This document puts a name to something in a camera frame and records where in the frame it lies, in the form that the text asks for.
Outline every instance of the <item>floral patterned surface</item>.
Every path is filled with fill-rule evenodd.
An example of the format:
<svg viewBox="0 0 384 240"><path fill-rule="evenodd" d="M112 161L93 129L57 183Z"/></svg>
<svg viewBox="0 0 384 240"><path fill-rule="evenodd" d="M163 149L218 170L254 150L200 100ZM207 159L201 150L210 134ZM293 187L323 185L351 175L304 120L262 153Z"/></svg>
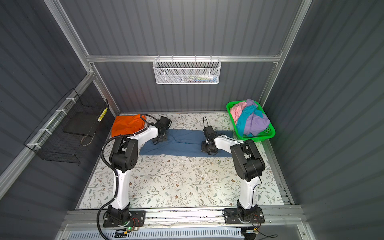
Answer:
<svg viewBox="0 0 384 240"><path fill-rule="evenodd" d="M202 130L204 116L215 130L233 130L228 113L154 114L166 116L173 129ZM283 205L261 142L255 143L266 169L257 186L259 205ZM113 141L104 152L107 158ZM131 208L212 207L236 205L240 178L231 157L139 156L131 172ZM80 209L101 207L113 196L113 172L101 160L80 203Z"/></svg>

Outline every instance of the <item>folded orange fabric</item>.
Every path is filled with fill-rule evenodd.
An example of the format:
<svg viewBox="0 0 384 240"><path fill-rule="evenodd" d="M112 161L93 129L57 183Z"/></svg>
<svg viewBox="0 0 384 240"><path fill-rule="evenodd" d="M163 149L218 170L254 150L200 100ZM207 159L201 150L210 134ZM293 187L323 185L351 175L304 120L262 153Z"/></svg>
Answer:
<svg viewBox="0 0 384 240"><path fill-rule="evenodd" d="M140 115L134 116L117 116L112 126L111 137L125 134L132 134L145 126L145 122L140 118Z"/></svg>

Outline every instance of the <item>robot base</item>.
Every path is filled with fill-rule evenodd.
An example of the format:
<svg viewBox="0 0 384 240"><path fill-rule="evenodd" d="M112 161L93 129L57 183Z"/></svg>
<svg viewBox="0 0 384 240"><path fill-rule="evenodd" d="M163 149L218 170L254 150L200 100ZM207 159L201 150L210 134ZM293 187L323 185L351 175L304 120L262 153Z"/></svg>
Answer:
<svg viewBox="0 0 384 240"><path fill-rule="evenodd" d="M135 220L135 227L144 226L145 211L130 211L130 213L131 217L137 218L139 220L139 222ZM121 225L121 223L111 217L107 216L107 219L104 219L103 227L120 227L119 225ZM129 221L125 227L133 227L133 221Z"/></svg>
<svg viewBox="0 0 384 240"><path fill-rule="evenodd" d="M248 221L240 221L239 217L237 216L237 209L236 208L227 208L223 209L225 213L225 224L242 224L242 223L251 223ZM257 222L252 219L252 223L254 225L257 225L258 223L265 223L264 219L264 214L263 210L261 208L256 208L256 212L251 213L252 216L257 215L258 217L255 216L257 219Z"/></svg>

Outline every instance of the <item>yellow marker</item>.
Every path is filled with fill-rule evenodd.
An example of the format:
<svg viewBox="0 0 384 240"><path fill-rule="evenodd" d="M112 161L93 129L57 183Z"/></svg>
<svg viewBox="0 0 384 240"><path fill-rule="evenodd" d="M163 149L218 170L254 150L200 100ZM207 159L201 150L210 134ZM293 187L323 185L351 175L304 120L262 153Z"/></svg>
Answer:
<svg viewBox="0 0 384 240"><path fill-rule="evenodd" d="M108 108L105 108L104 111L101 113L101 115L99 116L99 118L97 119L98 122L101 122L101 120L103 119L103 117L105 116L105 114L107 113L108 111Z"/></svg>

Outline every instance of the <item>corrugated gray wall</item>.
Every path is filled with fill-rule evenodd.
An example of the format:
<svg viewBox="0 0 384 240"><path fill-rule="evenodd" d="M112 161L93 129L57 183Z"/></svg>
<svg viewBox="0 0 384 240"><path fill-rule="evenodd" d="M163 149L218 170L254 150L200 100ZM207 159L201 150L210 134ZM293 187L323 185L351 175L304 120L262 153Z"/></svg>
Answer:
<svg viewBox="0 0 384 240"><path fill-rule="evenodd" d="M61 1L91 55L273 55L300 0Z"/></svg>
<svg viewBox="0 0 384 240"><path fill-rule="evenodd" d="M182 85L155 83L152 63L96 66L122 112L169 112L225 110L230 101L258 101L274 64L222 63L219 84Z"/></svg>
<svg viewBox="0 0 384 240"><path fill-rule="evenodd" d="M61 1L90 55L275 55L300 0ZM150 63L97 63L121 112L217 111L259 100L273 63L223 63L220 83L158 85Z"/></svg>
<svg viewBox="0 0 384 240"><path fill-rule="evenodd" d="M86 72L41 1L0 1L0 173Z"/></svg>
<svg viewBox="0 0 384 240"><path fill-rule="evenodd" d="M86 72L43 1L0 1L0 173L50 109ZM91 84L85 95L100 97ZM75 208L114 121L81 164L34 157L0 200L0 239L54 239Z"/></svg>
<svg viewBox="0 0 384 240"><path fill-rule="evenodd" d="M317 239L382 239L384 1L315 0L265 111Z"/></svg>

